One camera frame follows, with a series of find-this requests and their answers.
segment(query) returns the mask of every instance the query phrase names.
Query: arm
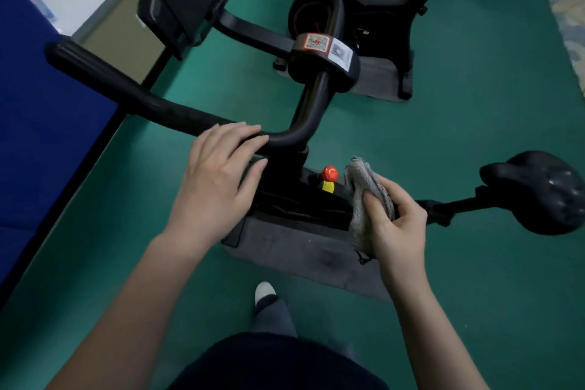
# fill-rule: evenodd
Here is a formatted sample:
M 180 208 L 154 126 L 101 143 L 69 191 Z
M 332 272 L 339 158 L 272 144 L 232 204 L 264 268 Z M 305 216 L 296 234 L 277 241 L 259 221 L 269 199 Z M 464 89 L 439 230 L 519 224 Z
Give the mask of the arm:
M 425 272 L 427 212 L 394 182 L 378 177 L 398 205 L 391 222 L 380 201 L 363 196 L 373 226 L 373 246 L 396 311 L 420 390 L 488 389 L 463 342 L 437 302 Z
M 243 123 L 215 126 L 189 153 L 165 231 L 148 246 L 120 293 L 47 390 L 138 390 L 150 383 L 168 321 L 188 278 L 246 214 L 266 159 L 242 173 L 268 136 Z

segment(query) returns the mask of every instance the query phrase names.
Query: hand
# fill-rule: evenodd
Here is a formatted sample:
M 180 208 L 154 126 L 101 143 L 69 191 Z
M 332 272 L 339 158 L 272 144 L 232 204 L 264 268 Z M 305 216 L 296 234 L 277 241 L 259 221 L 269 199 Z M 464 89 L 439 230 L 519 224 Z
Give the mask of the hand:
M 247 126 L 244 122 L 215 125 L 193 142 L 183 184 L 165 229 L 185 254 L 203 256 L 250 209 L 267 159 L 257 161 L 242 184 L 240 180 L 268 136 L 240 143 L 259 131 L 259 125 Z
M 390 221 L 376 196 L 364 192 L 364 206 L 372 223 L 372 245 L 380 263 L 382 280 L 393 294 L 405 286 L 418 286 L 427 281 L 427 212 L 397 183 L 376 176 L 398 206 L 400 214 L 397 220 Z

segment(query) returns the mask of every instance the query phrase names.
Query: gray towel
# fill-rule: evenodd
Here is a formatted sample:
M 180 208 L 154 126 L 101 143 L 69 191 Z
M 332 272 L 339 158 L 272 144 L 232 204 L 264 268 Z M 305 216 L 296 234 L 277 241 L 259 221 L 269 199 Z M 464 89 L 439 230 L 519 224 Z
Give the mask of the gray towel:
M 349 231 L 354 237 L 353 249 L 373 255 L 371 221 L 363 204 L 363 192 L 371 191 L 382 202 L 390 220 L 394 220 L 394 204 L 370 168 L 370 164 L 364 162 L 362 158 L 353 157 L 351 163 L 345 167 L 345 190 L 353 197 L 353 217 L 349 224 Z

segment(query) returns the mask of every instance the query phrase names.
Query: gray base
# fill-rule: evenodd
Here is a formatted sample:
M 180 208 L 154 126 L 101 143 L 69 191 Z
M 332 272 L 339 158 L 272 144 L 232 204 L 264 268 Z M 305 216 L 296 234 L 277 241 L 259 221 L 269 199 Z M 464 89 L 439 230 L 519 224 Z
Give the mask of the gray base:
M 281 62 L 282 67 L 285 68 L 285 61 L 277 59 L 277 62 Z M 404 102 L 399 98 L 399 77 L 393 62 L 388 59 L 361 56 L 360 65 L 360 79 L 350 91 L 351 93 L 390 102 Z M 284 71 L 276 70 L 276 72 L 281 76 L 290 77 L 286 68 Z M 412 92 L 412 72 L 405 77 L 403 85 L 405 90 Z
M 249 217 L 238 248 L 224 247 L 241 260 L 391 302 L 378 262 L 360 265 L 347 237 L 332 239 Z

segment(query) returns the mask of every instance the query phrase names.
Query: white shoe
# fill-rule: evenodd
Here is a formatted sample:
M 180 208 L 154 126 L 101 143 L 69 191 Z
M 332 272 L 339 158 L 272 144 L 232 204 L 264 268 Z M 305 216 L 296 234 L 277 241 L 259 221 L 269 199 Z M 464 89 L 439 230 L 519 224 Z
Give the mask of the white shoe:
M 256 287 L 256 291 L 254 292 L 254 305 L 258 304 L 258 301 L 268 295 L 275 295 L 276 292 L 274 291 L 274 287 L 267 282 L 261 282 Z

